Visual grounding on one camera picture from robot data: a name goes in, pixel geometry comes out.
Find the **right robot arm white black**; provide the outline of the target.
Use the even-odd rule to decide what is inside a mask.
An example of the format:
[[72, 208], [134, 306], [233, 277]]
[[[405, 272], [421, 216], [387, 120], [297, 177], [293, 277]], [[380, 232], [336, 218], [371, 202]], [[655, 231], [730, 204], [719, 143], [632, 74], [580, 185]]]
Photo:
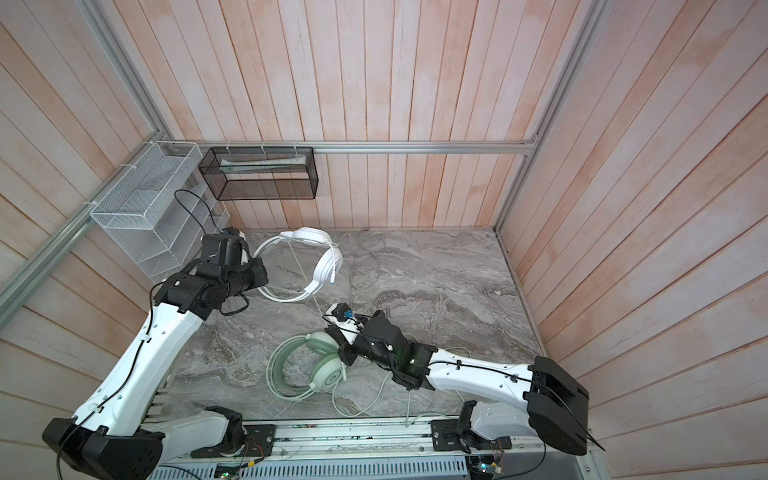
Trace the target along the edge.
[[548, 447], [583, 456], [594, 441], [588, 429], [587, 389], [548, 357], [503, 364], [460, 356], [407, 339], [381, 310], [363, 315], [346, 304], [334, 305], [324, 319], [328, 333], [337, 338], [343, 363], [365, 358], [408, 390], [472, 395], [456, 426], [466, 449], [499, 437], [535, 434]]

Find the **white headphones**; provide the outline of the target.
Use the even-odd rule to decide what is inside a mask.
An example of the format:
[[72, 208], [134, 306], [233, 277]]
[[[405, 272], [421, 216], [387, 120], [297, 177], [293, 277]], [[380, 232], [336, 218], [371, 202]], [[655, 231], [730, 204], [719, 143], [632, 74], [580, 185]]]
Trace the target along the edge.
[[344, 257], [328, 232], [313, 227], [282, 231], [263, 241], [253, 258], [261, 259], [267, 265], [264, 257], [280, 247], [294, 255], [304, 287], [293, 293], [286, 290], [280, 292], [277, 287], [258, 287], [257, 292], [265, 299], [277, 303], [303, 302], [315, 296], [324, 286], [336, 283]]

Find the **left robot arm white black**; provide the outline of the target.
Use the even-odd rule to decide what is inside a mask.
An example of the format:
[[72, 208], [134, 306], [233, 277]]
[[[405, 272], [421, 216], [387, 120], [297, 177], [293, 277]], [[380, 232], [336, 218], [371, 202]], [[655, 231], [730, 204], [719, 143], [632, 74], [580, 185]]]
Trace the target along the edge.
[[240, 413], [219, 406], [149, 426], [144, 417], [191, 336], [229, 298], [268, 282], [234, 227], [202, 238], [199, 255], [150, 291], [148, 316], [95, 392], [69, 418], [54, 418], [42, 439], [64, 465], [96, 479], [146, 479], [176, 457], [211, 449], [235, 457], [246, 448]]

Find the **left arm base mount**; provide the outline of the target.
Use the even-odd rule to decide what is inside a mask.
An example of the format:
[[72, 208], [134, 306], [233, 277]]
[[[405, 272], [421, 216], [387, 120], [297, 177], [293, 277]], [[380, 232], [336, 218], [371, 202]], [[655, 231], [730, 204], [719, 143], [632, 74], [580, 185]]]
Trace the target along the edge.
[[207, 407], [205, 411], [223, 415], [228, 421], [227, 428], [219, 444], [192, 451], [190, 454], [192, 458], [233, 456], [263, 458], [271, 455], [276, 436], [275, 424], [246, 423], [240, 413], [220, 406]]

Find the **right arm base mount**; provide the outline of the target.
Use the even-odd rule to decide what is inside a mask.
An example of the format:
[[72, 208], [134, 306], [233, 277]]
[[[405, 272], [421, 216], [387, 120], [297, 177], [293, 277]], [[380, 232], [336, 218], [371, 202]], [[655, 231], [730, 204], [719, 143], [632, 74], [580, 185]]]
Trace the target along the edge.
[[438, 452], [463, 451], [470, 454], [476, 450], [490, 450], [492, 447], [509, 449], [510, 437], [486, 440], [472, 429], [471, 414], [477, 407], [475, 400], [465, 401], [457, 418], [432, 420], [430, 422], [433, 448]]

